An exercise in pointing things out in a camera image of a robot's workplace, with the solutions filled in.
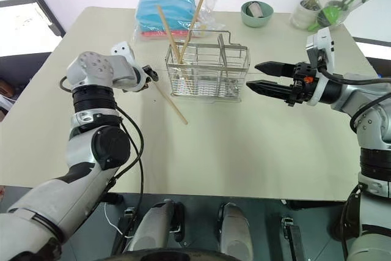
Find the wire basket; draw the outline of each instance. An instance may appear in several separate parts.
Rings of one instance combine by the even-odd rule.
[[[191,43],[183,55],[183,64],[175,58],[169,46],[166,65],[172,95],[202,97],[212,100],[240,101],[240,91],[250,66],[249,50],[246,46],[231,43],[229,31],[191,30],[190,36],[199,31],[224,34],[228,44],[220,40],[216,44]],[[176,42],[179,52],[184,42]]]

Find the floor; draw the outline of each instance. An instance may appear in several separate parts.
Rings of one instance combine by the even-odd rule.
[[[0,212],[5,212],[27,191],[27,188],[7,186],[0,202]],[[114,224],[125,207],[133,207],[138,199],[137,194],[123,195],[124,203],[118,206],[107,205],[108,217]],[[254,244],[254,260],[292,260],[289,244],[282,236],[281,216],[292,217],[300,227],[306,260],[343,260],[341,244],[327,232],[328,226],[338,217],[341,205],[294,211],[281,201],[272,199],[147,194],[141,206],[141,214],[144,215],[153,204],[167,198],[180,201],[186,207],[186,236],[180,246],[217,250],[214,235],[217,211],[222,203],[234,202],[248,218]],[[100,204],[64,245],[61,261],[90,261],[107,257],[111,253],[115,234],[115,229],[104,217],[103,204]],[[169,246],[179,244],[170,237]]]

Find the table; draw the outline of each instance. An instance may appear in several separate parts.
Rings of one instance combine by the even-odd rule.
[[[232,32],[234,42],[249,47],[247,80],[271,79],[254,69],[260,62],[308,60],[310,33],[291,27],[289,14],[275,13],[266,27],[256,29],[243,25],[238,12],[216,12],[215,17]],[[132,44],[133,30],[133,9],[83,11],[0,123],[0,184],[33,187],[67,172],[73,105],[58,81],[79,53],[109,54],[113,44]],[[332,31],[332,37],[337,73],[375,75],[344,26]],[[169,93],[164,63],[168,41],[132,47],[142,65],[158,72],[160,86]],[[286,78],[274,80],[288,83]],[[240,103],[173,98],[189,121],[184,125],[154,86],[140,93],[114,92],[144,134],[146,193],[345,200],[357,182],[356,135],[349,129],[349,117],[328,105],[289,108],[245,87]],[[136,132],[127,127],[138,144]],[[138,168],[124,175],[113,191],[138,192]]]

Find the black cable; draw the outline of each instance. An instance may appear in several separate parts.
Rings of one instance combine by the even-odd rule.
[[[124,168],[119,174],[117,174],[115,176],[115,179],[119,179],[121,176],[124,175],[124,173],[126,173],[129,169],[131,169],[141,158],[141,155],[142,155],[142,152],[144,151],[144,137],[141,133],[141,130],[139,128],[139,126],[135,123],[135,121],[124,111],[122,110],[118,105],[116,106],[117,110],[123,115],[125,116],[130,122],[131,124],[134,126],[134,128],[136,129],[139,137],[140,137],[140,152],[136,152],[137,153],[137,157],[136,159],[133,160],[133,162],[131,164],[129,164],[126,168]],[[135,146],[131,136],[129,135],[128,131],[126,131],[126,129],[124,129],[124,131],[127,133],[131,143],[133,146]]]
[[[68,89],[66,87],[64,87],[62,84],[65,82],[65,80],[67,79],[67,76],[64,76],[60,81],[59,81],[59,86],[60,86],[60,89],[61,90],[64,90],[68,93],[72,93],[71,89]]]
[[[357,193],[359,190],[358,186],[355,186],[354,189],[351,191],[348,200],[346,200],[345,204],[343,205],[342,214],[340,218],[340,234],[341,234],[341,244],[342,244],[342,251],[343,251],[343,258],[345,261],[348,259],[348,246],[346,244],[346,238],[345,238],[345,220],[346,220],[346,212],[348,211],[348,206],[350,199]]]
[[[128,130],[126,129],[126,127],[124,126],[123,122],[121,122],[120,124],[121,124],[121,127],[123,128],[124,132],[128,136],[128,138],[130,140],[130,143],[132,144],[134,150],[136,151],[137,157],[139,157],[139,154],[140,154],[139,153],[139,149],[137,148],[136,144],[134,143],[133,139],[131,138],[131,136],[130,136]],[[133,228],[133,225],[134,225],[134,222],[136,221],[136,216],[139,213],[141,202],[142,202],[142,198],[143,198],[143,195],[144,195],[144,168],[142,167],[142,161],[141,161],[140,157],[138,159],[138,162],[139,162],[139,165],[140,165],[140,178],[141,178],[140,196],[139,196],[139,200],[137,202],[136,208],[134,210],[134,213],[132,215],[132,218],[130,219],[128,226],[122,232],[122,237],[121,237],[120,241],[117,243],[117,246],[115,247],[115,250],[114,250],[115,254],[122,253],[122,251],[124,250],[124,248],[126,246],[126,238],[125,238],[125,236],[128,235],[129,231],[132,230],[132,228]]]
[[[391,78],[377,78],[377,79],[343,79],[339,78],[337,76],[334,76],[333,74],[329,73],[327,71],[327,68],[324,65],[318,66],[318,71],[322,73],[327,79],[330,81],[344,84],[344,85],[355,85],[355,86],[362,86],[362,85],[370,85],[370,84],[382,84],[382,83],[391,83]]]
[[[357,133],[357,128],[356,126],[354,125],[354,123],[356,122],[356,119],[361,115],[363,114],[365,111],[367,111],[368,109],[370,109],[371,107],[375,106],[376,104],[388,99],[388,98],[391,98],[391,92],[390,93],[387,93],[383,96],[380,96],[379,98],[369,102],[368,104],[364,105],[363,107],[361,107],[355,114],[353,114],[352,118],[350,119],[350,128],[352,129],[353,132]]]

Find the blue towel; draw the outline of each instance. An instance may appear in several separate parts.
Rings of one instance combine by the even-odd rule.
[[[196,11],[194,0],[140,0],[136,19],[142,32],[164,31],[157,5],[161,6],[170,30],[189,29]]]

